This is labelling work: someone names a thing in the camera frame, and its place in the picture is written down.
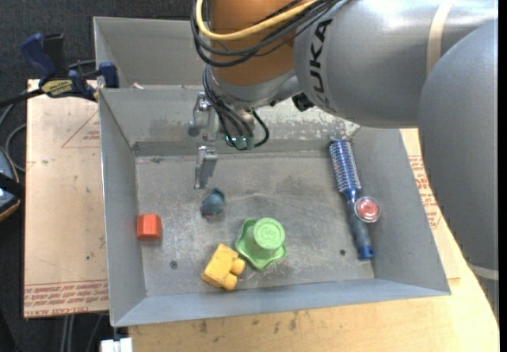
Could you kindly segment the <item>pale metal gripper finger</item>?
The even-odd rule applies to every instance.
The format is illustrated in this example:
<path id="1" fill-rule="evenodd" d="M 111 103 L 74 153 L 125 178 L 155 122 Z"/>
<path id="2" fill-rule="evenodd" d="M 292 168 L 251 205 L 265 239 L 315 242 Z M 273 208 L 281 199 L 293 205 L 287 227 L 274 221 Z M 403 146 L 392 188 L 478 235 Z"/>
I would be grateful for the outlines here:
<path id="1" fill-rule="evenodd" d="M 214 148 L 207 148 L 204 153 L 204 187 L 209 186 L 209 179 L 213 176 L 218 155 Z"/>
<path id="2" fill-rule="evenodd" d="M 204 160 L 206 154 L 207 148 L 205 146 L 199 146 L 197 149 L 196 165 L 195 165 L 195 179 L 194 179 L 195 189 L 203 189 L 206 187 L 207 180 L 204 173 Z"/>

